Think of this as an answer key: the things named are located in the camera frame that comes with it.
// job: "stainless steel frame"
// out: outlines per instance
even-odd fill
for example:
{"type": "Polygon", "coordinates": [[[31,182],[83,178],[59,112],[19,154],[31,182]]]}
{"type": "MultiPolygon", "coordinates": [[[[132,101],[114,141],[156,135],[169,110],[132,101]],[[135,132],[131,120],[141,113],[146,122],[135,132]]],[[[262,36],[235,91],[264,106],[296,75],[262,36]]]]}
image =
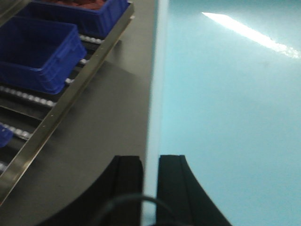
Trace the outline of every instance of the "stainless steel frame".
{"type": "Polygon", "coordinates": [[[0,26],[4,25],[11,17],[16,15],[32,0],[1,0],[0,26]]]}
{"type": "Polygon", "coordinates": [[[5,201],[12,189],[26,172],[32,161],[38,155],[44,144],[48,141],[54,130],[68,113],[73,103],[89,84],[98,71],[106,56],[119,40],[120,36],[132,20],[134,6],[130,4],[126,12],[116,23],[112,31],[105,38],[101,46],[92,55],[89,62],[79,72],[74,82],[66,89],[56,105],[50,110],[44,120],[36,128],[32,137],[24,144],[18,154],[8,165],[6,171],[0,176],[0,205],[5,201]]]}

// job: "light blue floor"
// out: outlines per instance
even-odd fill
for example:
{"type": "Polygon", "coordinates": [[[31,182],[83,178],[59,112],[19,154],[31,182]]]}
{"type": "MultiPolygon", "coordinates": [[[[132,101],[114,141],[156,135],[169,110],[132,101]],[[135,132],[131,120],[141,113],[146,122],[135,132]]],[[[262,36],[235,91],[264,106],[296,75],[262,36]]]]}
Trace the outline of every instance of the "light blue floor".
{"type": "Polygon", "coordinates": [[[186,155],[233,226],[301,225],[300,17],[298,0],[170,1],[160,154],[186,155]]]}

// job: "blue storage box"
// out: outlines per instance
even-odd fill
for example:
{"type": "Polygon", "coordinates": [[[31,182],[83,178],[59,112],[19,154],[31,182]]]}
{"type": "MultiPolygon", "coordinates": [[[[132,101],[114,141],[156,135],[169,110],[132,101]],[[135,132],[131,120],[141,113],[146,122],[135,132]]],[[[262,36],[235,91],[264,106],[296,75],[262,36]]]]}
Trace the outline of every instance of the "blue storage box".
{"type": "Polygon", "coordinates": [[[14,17],[0,27],[0,82],[57,94],[86,55],[76,25],[14,17]]]}
{"type": "Polygon", "coordinates": [[[82,34],[106,37],[127,9],[127,0],[107,0],[99,10],[33,0],[20,16],[76,24],[82,34]]]}
{"type": "Polygon", "coordinates": [[[0,147],[4,147],[13,137],[13,132],[0,125],[0,147]]]}

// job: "dark gray table surface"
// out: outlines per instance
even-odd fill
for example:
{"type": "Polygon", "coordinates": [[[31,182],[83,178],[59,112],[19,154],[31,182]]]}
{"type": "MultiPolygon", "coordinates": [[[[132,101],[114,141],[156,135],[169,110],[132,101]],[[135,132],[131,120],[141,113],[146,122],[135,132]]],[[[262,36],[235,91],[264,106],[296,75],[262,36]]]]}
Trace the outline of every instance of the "dark gray table surface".
{"type": "Polygon", "coordinates": [[[1,226],[34,226],[75,200],[115,155],[144,160],[154,1],[135,19],[0,208],[1,226]]]}

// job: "black cable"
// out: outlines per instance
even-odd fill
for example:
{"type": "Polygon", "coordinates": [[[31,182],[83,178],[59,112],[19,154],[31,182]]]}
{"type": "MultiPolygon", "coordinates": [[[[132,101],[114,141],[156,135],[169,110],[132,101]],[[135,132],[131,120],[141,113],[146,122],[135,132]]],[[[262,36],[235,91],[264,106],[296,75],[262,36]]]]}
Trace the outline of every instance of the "black cable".
{"type": "Polygon", "coordinates": [[[114,210],[117,206],[124,204],[126,202],[132,202],[132,201],[149,201],[157,204],[158,206],[163,207],[170,217],[172,218],[172,222],[169,222],[168,225],[173,225],[173,226],[182,226],[183,224],[177,222],[176,217],[172,210],[161,200],[152,198],[149,196],[145,196],[142,194],[126,194],[126,195],[121,195],[117,196],[111,200],[109,200],[105,205],[103,205],[102,208],[100,208],[98,211],[95,213],[95,217],[90,221],[88,226],[99,226],[100,223],[103,221],[103,219],[106,217],[107,214],[109,214],[112,210],[114,210]]]}

